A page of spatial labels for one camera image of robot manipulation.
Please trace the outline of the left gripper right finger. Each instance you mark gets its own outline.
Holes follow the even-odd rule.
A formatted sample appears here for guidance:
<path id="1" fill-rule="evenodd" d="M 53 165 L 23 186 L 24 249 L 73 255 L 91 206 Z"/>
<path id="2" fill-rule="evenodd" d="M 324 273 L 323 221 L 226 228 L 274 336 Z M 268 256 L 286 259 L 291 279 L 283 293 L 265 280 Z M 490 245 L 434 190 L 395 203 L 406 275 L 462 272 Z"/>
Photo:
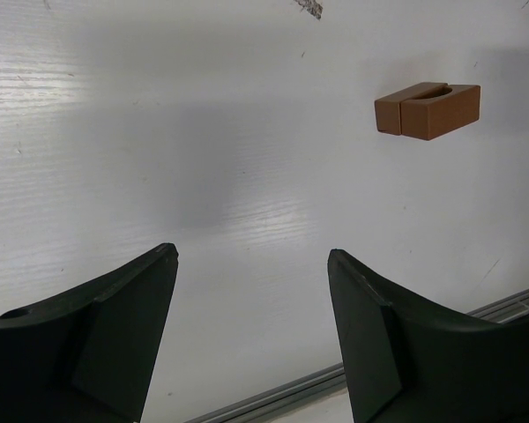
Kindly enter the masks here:
<path id="1" fill-rule="evenodd" d="M 441 306 L 345 250 L 328 279 L 357 422 L 529 422 L 529 319 L 492 323 Z M 394 377 L 360 368 L 386 336 Z"/>

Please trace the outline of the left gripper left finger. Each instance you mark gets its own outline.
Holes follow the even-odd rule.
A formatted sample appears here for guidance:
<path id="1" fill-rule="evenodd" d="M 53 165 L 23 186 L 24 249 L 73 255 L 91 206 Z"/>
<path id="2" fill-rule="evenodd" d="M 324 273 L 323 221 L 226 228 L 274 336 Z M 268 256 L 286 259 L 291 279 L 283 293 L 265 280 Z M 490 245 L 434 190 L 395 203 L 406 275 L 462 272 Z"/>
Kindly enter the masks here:
<path id="1" fill-rule="evenodd" d="M 163 243 L 0 315 L 0 422 L 138 422 L 178 270 Z"/>

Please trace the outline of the brown wood block long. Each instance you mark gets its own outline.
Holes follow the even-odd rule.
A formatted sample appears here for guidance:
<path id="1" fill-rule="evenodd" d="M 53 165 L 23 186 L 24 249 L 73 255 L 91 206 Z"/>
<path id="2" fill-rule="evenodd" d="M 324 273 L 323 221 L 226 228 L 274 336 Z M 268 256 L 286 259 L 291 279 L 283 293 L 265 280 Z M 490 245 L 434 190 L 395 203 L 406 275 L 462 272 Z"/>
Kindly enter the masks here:
<path id="1" fill-rule="evenodd" d="M 401 135 L 432 140 L 480 119 L 479 85 L 445 85 L 400 103 Z"/>

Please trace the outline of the brown wood block notched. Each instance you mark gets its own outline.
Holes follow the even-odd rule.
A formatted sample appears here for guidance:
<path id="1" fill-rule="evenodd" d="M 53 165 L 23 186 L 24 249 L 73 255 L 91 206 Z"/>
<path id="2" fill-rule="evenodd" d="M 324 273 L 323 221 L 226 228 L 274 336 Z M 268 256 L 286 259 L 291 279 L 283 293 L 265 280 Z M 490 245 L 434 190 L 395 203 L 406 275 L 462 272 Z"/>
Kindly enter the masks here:
<path id="1" fill-rule="evenodd" d="M 374 102 L 376 128 L 379 132 L 401 136 L 401 103 L 406 100 L 435 98 L 451 91 L 447 83 L 421 82 L 381 97 Z"/>

